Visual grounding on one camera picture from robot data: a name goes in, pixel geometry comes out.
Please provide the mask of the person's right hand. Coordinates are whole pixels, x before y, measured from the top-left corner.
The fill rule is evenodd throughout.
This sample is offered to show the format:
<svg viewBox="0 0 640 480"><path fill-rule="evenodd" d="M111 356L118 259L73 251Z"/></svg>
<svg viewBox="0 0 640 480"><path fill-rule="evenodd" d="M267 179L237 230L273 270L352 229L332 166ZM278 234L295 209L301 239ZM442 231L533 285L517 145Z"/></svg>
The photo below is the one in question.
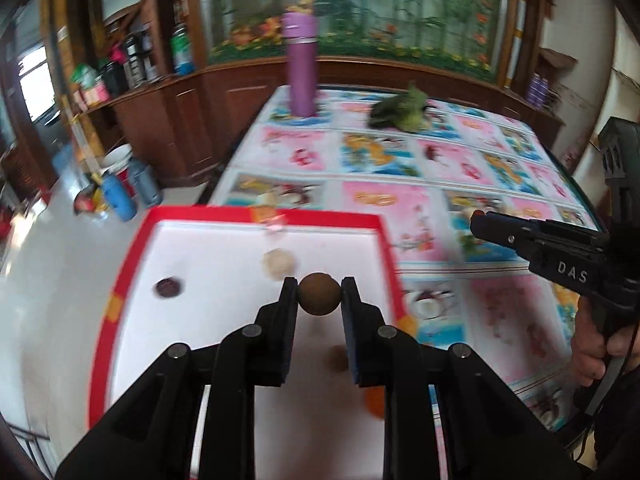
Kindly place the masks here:
<svg viewBox="0 0 640 480"><path fill-rule="evenodd" d="M605 338L597 329L592 319L590 302L580 297L575 315L575 331L570 342L572 357L570 364L579 385L589 387L595 380L605 374L604 359L607 356L618 358L626 356L626 372L639 365L639 334L634 334L634 326L622 328L611 337Z"/></svg>

